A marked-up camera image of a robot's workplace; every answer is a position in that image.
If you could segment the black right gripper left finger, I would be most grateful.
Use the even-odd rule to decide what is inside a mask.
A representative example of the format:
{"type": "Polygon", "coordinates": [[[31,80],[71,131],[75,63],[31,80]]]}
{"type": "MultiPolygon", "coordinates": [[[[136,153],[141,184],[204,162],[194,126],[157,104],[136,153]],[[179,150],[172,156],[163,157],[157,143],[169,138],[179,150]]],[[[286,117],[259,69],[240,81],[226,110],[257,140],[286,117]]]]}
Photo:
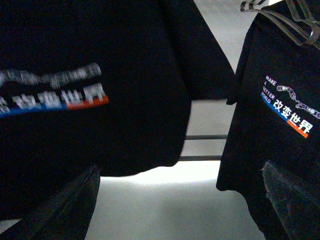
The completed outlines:
{"type": "Polygon", "coordinates": [[[100,187],[97,166],[88,167],[34,212],[0,234],[2,240],[84,240],[100,187]]]}

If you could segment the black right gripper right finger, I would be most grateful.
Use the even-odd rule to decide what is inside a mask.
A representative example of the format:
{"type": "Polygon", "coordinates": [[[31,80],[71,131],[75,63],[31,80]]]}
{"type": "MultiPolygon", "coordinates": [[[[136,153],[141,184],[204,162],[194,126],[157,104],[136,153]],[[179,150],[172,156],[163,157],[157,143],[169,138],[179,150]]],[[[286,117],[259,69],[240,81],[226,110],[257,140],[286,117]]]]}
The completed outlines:
{"type": "Polygon", "coordinates": [[[291,240],[320,238],[320,179],[300,176],[265,162],[262,176],[267,197],[291,240]]]}

